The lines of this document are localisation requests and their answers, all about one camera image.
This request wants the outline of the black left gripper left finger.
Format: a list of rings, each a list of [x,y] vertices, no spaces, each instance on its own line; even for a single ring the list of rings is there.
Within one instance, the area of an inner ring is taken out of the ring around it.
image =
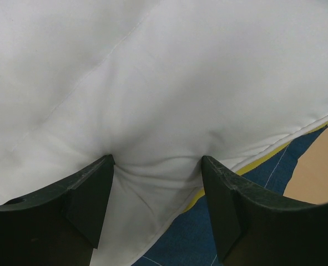
[[[89,265],[98,248],[114,160],[104,156],[0,205],[0,265]]]

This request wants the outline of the white pillow yellow underside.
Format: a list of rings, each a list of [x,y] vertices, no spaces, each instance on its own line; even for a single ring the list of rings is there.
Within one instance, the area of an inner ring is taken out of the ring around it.
[[[328,1],[0,1],[0,204],[110,154],[92,265],[131,265],[202,189],[328,122]]]

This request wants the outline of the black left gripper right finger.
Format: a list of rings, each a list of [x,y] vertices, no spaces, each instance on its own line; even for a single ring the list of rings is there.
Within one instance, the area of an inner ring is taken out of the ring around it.
[[[269,191],[204,156],[201,173],[223,265],[328,265],[328,203]]]

